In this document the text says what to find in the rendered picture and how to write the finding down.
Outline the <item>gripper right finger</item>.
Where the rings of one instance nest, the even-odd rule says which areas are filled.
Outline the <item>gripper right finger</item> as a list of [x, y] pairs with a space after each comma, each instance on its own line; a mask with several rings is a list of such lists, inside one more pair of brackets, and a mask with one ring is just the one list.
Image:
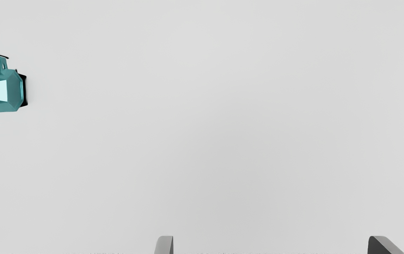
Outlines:
[[368, 254], [404, 254], [404, 252], [385, 236], [370, 236]]

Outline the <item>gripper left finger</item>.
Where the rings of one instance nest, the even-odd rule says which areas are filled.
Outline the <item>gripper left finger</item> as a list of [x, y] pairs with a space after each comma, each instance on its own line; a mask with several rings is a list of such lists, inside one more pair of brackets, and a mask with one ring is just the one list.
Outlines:
[[154, 254], [174, 254], [173, 236], [160, 236], [156, 242]]

